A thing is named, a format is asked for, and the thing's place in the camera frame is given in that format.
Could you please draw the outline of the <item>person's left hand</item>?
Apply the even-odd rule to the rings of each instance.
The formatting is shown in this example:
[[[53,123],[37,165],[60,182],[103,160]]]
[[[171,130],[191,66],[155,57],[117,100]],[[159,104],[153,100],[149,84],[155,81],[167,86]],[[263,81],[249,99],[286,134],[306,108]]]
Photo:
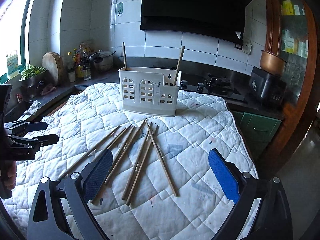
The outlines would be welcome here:
[[[16,177],[17,177],[17,165],[16,161],[8,167],[7,179],[4,180],[4,185],[7,189],[13,190],[16,187]]]

